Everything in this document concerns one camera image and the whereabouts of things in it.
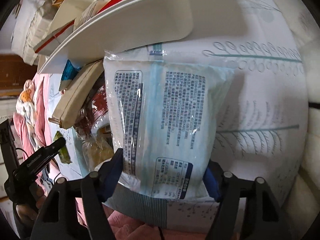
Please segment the cartoon baby cloth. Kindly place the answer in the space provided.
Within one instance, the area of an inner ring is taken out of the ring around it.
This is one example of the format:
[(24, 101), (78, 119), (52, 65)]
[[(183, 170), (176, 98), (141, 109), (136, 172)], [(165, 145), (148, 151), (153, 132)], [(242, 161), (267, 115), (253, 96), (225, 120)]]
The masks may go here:
[(33, 150), (37, 150), (38, 143), (35, 134), (36, 108), (33, 102), (34, 93), (34, 82), (32, 80), (25, 81), (23, 91), (20, 93), (16, 103), (16, 111), (24, 118), (28, 131), (28, 139)]

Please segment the white draped cloth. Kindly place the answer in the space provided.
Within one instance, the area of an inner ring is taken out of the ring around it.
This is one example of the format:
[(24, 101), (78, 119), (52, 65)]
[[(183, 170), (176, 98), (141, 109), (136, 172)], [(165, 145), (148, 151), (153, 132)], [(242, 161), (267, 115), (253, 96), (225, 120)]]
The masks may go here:
[(37, 65), (34, 47), (44, 38), (57, 12), (52, 0), (22, 0), (11, 37), (11, 51), (28, 65)]

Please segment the white red snack bag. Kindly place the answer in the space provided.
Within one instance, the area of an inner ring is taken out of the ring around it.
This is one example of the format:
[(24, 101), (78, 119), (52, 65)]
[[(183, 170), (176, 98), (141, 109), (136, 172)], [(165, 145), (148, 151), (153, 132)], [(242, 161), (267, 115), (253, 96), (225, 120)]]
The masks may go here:
[(49, 56), (75, 29), (121, 1), (123, 0), (67, 0), (63, 2), (46, 36), (33, 47), (34, 52)]

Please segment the leaf patterned tablecloth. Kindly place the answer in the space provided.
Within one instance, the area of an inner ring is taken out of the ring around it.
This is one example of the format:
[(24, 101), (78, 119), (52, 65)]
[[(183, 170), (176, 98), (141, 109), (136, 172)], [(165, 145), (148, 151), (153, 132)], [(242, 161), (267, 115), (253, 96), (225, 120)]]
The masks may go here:
[[(283, 13), (272, 0), (189, 2), (193, 29), (187, 37), (118, 53), (232, 69), (209, 161), (245, 180), (263, 177), (283, 204), (308, 126), (304, 68)], [(148, 224), (193, 232), (208, 231), (218, 208), (208, 193), (185, 200), (153, 198), (120, 181), (106, 205)]]

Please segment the white plastic organizer bin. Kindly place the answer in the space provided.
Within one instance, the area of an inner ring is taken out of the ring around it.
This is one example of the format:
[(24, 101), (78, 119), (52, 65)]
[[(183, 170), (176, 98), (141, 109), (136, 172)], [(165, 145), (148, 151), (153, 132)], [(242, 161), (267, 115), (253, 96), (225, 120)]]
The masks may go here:
[(189, 0), (123, 0), (93, 16), (39, 61), (39, 74), (61, 74), (67, 61), (82, 67), (104, 57), (150, 44), (176, 41), (193, 29)]

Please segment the clear bag yellow crumbs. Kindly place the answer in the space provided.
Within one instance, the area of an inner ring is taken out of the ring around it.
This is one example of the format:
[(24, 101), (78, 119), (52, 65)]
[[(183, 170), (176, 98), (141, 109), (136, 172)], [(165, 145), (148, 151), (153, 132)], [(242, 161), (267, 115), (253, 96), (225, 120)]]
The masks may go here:
[(110, 160), (114, 155), (110, 125), (91, 130), (83, 142), (82, 153), (89, 172), (99, 169), (102, 163)]

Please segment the light blue mask packet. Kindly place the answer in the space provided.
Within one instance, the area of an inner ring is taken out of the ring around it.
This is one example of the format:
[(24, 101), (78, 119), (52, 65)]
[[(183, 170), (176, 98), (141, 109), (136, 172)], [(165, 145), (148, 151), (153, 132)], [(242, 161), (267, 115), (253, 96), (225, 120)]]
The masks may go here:
[(113, 146), (123, 150), (120, 182), (153, 198), (206, 196), (216, 117), (234, 71), (111, 51), (103, 67)]

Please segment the brown paper bag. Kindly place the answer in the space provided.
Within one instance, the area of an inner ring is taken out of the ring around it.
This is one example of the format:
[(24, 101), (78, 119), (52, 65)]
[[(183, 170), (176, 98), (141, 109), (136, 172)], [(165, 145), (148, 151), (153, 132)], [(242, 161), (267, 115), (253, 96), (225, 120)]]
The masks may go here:
[(57, 124), (63, 129), (71, 128), (76, 123), (80, 109), (89, 95), (90, 90), (103, 71), (102, 60), (82, 67), (61, 96), (52, 116), (48, 118), (49, 122)]

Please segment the blue and white snack packet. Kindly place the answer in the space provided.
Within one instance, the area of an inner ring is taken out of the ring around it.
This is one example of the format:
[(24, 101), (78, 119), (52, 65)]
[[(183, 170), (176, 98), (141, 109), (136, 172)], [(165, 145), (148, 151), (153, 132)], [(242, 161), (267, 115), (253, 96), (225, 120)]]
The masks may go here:
[(74, 67), (70, 60), (67, 60), (63, 73), (61, 75), (61, 81), (59, 91), (63, 91), (68, 88), (73, 79), (80, 72), (81, 68)]

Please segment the pink blanket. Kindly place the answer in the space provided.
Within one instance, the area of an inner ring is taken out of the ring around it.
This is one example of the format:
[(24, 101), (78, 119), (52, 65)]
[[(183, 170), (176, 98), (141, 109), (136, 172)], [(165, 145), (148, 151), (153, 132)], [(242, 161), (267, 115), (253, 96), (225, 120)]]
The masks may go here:
[[(35, 134), (37, 139), (40, 140), (41, 145), (46, 145), (47, 142), (51, 141), (50, 136), (44, 131), (46, 121), (44, 117), (43, 84), (48, 81), (47, 77), (48, 76), (46, 75), (35, 75), (32, 79), (35, 84), (35, 93), (33, 97), (36, 108)], [(23, 154), (23, 159), (27, 159), (34, 153), (34, 150), (28, 139), (25, 120), (17, 113), (17, 111), (14, 113), (13, 120), (15, 130), (26, 151)], [(113, 211), (105, 205), (103, 208), (116, 239), (205, 239), (205, 235), (200, 233), (187, 233), (172, 230), (162, 231), (156, 226), (150, 226), (140, 220), (119, 213), (118, 211)]]

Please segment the green snack packet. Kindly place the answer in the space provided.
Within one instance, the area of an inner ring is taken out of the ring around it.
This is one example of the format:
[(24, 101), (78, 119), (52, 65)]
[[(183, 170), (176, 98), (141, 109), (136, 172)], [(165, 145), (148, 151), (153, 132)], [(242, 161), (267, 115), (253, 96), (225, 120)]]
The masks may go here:
[[(63, 135), (59, 131), (57, 131), (54, 136), (54, 141), (56, 141), (59, 138), (63, 138)], [(59, 150), (58, 155), (59, 155), (61, 163), (70, 164), (72, 162), (66, 146), (63, 146)]]

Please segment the dark red snack packet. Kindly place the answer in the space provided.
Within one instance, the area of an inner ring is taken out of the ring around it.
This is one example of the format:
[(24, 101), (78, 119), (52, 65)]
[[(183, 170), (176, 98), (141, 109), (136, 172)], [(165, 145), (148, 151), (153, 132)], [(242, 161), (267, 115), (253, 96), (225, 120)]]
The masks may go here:
[(78, 137), (85, 140), (91, 129), (108, 112), (105, 85), (93, 87), (82, 105), (73, 128)]

